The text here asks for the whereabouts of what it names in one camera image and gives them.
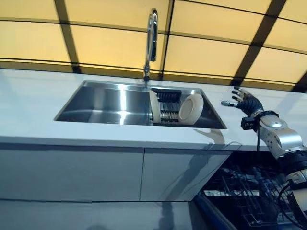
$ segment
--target faucet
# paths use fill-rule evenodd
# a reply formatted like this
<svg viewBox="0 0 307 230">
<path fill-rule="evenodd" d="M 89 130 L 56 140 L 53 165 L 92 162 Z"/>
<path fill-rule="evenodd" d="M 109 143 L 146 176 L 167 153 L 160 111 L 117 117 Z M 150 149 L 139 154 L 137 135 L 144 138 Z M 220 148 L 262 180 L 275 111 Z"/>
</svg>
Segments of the faucet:
<svg viewBox="0 0 307 230">
<path fill-rule="evenodd" d="M 156 60 L 156 49 L 157 49 L 157 38 L 158 38 L 158 11 L 156 8 L 152 8 L 148 18 L 147 24 L 147 41 L 146 41 L 146 57 L 144 65 L 143 79 L 145 84 L 149 81 L 150 74 L 150 61 Z"/>
</svg>

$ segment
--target dish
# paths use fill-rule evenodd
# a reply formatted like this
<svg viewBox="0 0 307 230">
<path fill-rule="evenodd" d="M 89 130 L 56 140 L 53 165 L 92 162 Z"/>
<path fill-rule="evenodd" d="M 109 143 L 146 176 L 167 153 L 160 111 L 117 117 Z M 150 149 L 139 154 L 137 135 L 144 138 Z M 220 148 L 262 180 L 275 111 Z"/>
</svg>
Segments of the dish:
<svg viewBox="0 0 307 230">
<path fill-rule="evenodd" d="M 179 110 L 179 123 L 193 125 L 201 116 L 203 110 L 203 98 L 199 94 L 188 96 Z"/>
<path fill-rule="evenodd" d="M 154 91 L 149 90 L 149 98 L 150 98 L 150 105 L 152 106 L 152 113 L 153 113 L 153 122 L 160 123 L 161 122 L 161 111 L 160 106 L 158 103 L 157 95 Z"/>
</svg>

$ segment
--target countertop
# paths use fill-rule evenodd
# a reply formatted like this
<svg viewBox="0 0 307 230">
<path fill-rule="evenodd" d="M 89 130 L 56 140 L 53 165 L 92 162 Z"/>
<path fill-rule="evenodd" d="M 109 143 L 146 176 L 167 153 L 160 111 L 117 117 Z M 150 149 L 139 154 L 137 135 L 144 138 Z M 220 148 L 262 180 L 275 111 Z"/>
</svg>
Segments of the countertop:
<svg viewBox="0 0 307 230">
<path fill-rule="evenodd" d="M 140 79 L 0 69 L 0 142 L 75 146 L 114 146 L 175 149 L 255 150 L 256 134 L 240 127 L 245 116 L 224 107 L 233 87 L 151 80 L 149 86 L 201 88 L 227 129 L 133 126 L 54 121 L 84 80 L 142 83 Z M 248 88 L 274 110 L 307 144 L 307 94 Z M 267 150 L 261 142 L 261 150 Z"/>
</svg>

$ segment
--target yellow wall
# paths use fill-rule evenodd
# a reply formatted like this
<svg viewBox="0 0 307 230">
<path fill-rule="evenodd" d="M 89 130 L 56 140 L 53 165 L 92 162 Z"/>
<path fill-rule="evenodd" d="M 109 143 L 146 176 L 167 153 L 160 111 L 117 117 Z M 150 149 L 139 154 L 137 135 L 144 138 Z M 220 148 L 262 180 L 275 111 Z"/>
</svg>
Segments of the yellow wall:
<svg viewBox="0 0 307 230">
<path fill-rule="evenodd" d="M 78 62 L 73 65 L 81 73 L 140 78 L 147 18 L 156 7 L 152 78 L 230 84 L 271 2 L 55 1 L 65 3 L 70 25 L 61 27 L 53 0 L 0 1 L 0 68 L 73 72 L 71 62 Z M 239 76 L 242 85 L 290 90 L 298 83 L 307 70 L 306 9 L 306 0 L 287 0 L 248 72 Z"/>
</svg>

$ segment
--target cabinet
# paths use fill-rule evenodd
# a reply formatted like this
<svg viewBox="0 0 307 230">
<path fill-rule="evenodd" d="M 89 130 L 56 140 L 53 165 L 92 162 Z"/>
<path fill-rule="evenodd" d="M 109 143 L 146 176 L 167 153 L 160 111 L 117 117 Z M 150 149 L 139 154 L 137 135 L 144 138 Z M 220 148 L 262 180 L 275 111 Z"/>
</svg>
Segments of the cabinet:
<svg viewBox="0 0 307 230">
<path fill-rule="evenodd" d="M 146 149 L 141 201 L 190 201 L 229 151 Z"/>
<path fill-rule="evenodd" d="M 142 148 L 13 148 L 0 149 L 0 198 L 139 200 Z"/>
</svg>

